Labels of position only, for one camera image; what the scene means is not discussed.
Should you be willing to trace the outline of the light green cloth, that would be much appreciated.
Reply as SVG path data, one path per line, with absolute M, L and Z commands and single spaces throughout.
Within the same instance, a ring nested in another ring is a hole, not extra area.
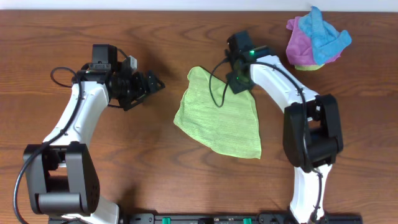
M 256 102 L 249 91 L 235 95 L 226 90 L 222 107 L 213 98 L 222 98 L 225 83 L 210 78 L 201 67 L 188 75 L 188 88 L 182 96 L 174 124 L 192 139 L 218 154 L 243 159 L 259 159 L 262 153 Z

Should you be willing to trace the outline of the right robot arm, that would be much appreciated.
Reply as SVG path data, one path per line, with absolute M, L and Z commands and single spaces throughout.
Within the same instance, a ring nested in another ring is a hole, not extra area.
M 294 167 L 289 209 L 295 223 L 326 223 L 326 179 L 343 150 L 340 113 L 331 94 L 319 95 L 298 81 L 268 47 L 256 47 L 248 32 L 233 34 L 225 51 L 234 94 L 260 86 L 284 114 L 282 145 Z

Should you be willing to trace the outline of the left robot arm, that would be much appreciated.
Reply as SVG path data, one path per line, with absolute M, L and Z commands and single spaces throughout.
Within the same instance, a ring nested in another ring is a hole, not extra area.
M 57 125 L 41 144 L 27 145 L 17 176 L 13 209 L 24 223 L 18 206 L 19 184 L 26 178 L 30 206 L 50 223 L 122 223 L 116 203 L 100 195 L 100 182 L 89 148 L 103 110 L 112 99 L 128 111 L 165 87 L 152 71 L 139 72 L 137 60 L 121 49 L 95 44 L 92 60 L 72 71 L 71 97 Z

